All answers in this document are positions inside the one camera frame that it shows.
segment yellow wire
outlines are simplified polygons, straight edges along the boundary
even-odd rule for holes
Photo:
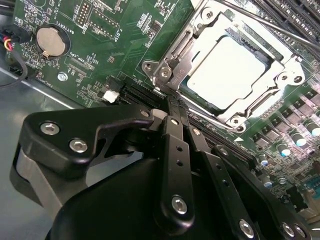
[[[8,43],[11,42],[11,39],[7,39],[4,41],[4,47],[5,49],[7,49],[8,51],[11,51],[10,48],[8,47]]]

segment electrolytic capacitor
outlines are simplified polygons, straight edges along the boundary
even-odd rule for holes
[[[262,165],[262,166],[267,166],[268,165],[268,160],[267,160],[267,158],[266,158],[266,155],[264,155],[264,154],[260,154],[259,156],[258,156],[258,160],[259,160],[259,163]]]
[[[292,134],[291,139],[294,141],[295,145],[297,145],[298,147],[302,147],[307,143],[307,140],[305,140],[305,138],[300,133]]]
[[[276,146],[276,148],[278,149],[278,151],[282,157],[286,157],[291,154],[291,150],[284,143],[280,143],[278,146]]]
[[[262,182],[263,186],[265,186],[267,189],[272,188],[272,182],[270,180],[270,177],[266,174],[263,174],[259,177],[260,181]]]
[[[317,174],[320,174],[320,162],[319,161],[314,161],[312,163],[312,167],[316,171]]]
[[[314,122],[308,123],[305,128],[311,133],[312,136],[320,136],[320,126]]]

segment red wire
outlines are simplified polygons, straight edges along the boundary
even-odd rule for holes
[[[6,40],[8,40],[8,39],[10,39],[10,38],[7,37],[7,36],[5,36],[5,37],[3,38],[3,41],[6,41]],[[12,52],[13,48],[12,48],[12,45],[11,45],[10,42],[7,43],[7,46],[8,46],[8,48],[9,48],[9,50]]]

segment black wire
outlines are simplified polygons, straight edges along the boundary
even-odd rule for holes
[[[21,83],[27,76],[28,76],[28,67],[23,60],[22,56],[16,51],[12,50],[11,56],[21,65],[22,68],[22,75],[19,76],[15,81],[9,82],[7,84],[0,85],[0,89],[8,88],[8,87],[13,87],[19,83]]]
[[[236,6],[236,5],[230,3],[230,2],[228,2],[226,0],[215,0],[215,1],[227,6],[227,7],[231,8],[231,9],[233,9],[233,10],[236,10],[237,12],[239,12],[239,13],[241,13],[241,14],[249,17],[249,18],[252,18],[252,19],[256,20],[257,22],[261,23],[262,25],[265,25],[265,26],[268,26],[269,28],[272,28],[272,29],[274,29],[274,30],[276,30],[276,31],[278,31],[278,32],[280,32],[280,33],[282,33],[282,34],[284,34],[284,35],[296,40],[297,42],[299,42],[299,43],[301,43],[301,44],[303,44],[305,46],[308,46],[308,47],[310,47],[312,49],[315,49],[316,51],[320,52],[320,45],[312,43],[312,42],[306,40],[303,37],[295,35],[295,34],[289,32],[289,31],[287,31],[287,30],[285,30],[285,29],[283,29],[283,28],[281,28],[281,27],[279,27],[277,25],[274,25],[274,24],[268,22],[267,20],[263,19],[262,17],[259,17],[258,15],[255,15],[255,14],[243,9],[242,7]]]
[[[0,5],[8,6],[8,7],[14,7],[15,6],[14,0],[0,0]]]
[[[13,16],[14,9],[10,7],[0,6],[0,15]]]

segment green circuit board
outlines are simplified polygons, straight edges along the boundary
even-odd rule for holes
[[[253,9],[248,6],[248,0],[236,2]],[[256,14],[265,16],[264,11],[255,10]],[[27,65],[36,70],[36,79],[85,107],[96,107],[102,101],[99,92],[110,76],[120,81],[130,78],[140,88],[152,90],[152,82],[141,69],[142,62],[159,61],[193,12],[190,0],[17,0],[14,24],[34,33],[40,26],[57,25],[67,32],[71,48],[67,55],[50,60],[39,54],[35,40],[15,44],[14,48]],[[320,106],[305,95],[311,90],[320,93],[320,62],[300,44],[292,44],[286,36],[278,35],[278,38],[303,58],[301,64],[306,76],[303,85],[287,86],[274,106],[246,122],[247,130],[242,134],[217,128],[197,115],[189,116],[250,155],[266,154],[269,165],[265,168],[274,182],[272,190],[280,196],[292,185],[303,188],[316,174],[312,162],[320,156],[320,138],[311,136],[304,125],[310,121],[320,124]],[[67,74],[66,81],[58,80],[61,72]],[[312,108],[312,114],[303,115],[293,107],[300,99]],[[281,114],[286,109],[291,109],[301,121],[290,123]],[[290,127],[289,130],[285,133],[275,130],[279,138],[267,139],[270,143],[264,147],[257,145],[253,136],[267,125],[271,126],[277,117]],[[287,141],[294,131],[303,134],[308,146],[290,145],[292,154],[280,156],[276,146]],[[287,179],[286,184],[278,183],[281,177]]]
[[[71,49],[44,60],[35,41],[14,47],[37,69],[39,81],[85,107],[96,107],[108,76],[129,76],[151,87],[141,62],[159,60],[193,11],[189,0],[17,0],[16,25],[34,33],[39,26],[58,25],[68,33]],[[159,31],[150,33],[154,22]],[[59,72],[68,81],[59,81]]]

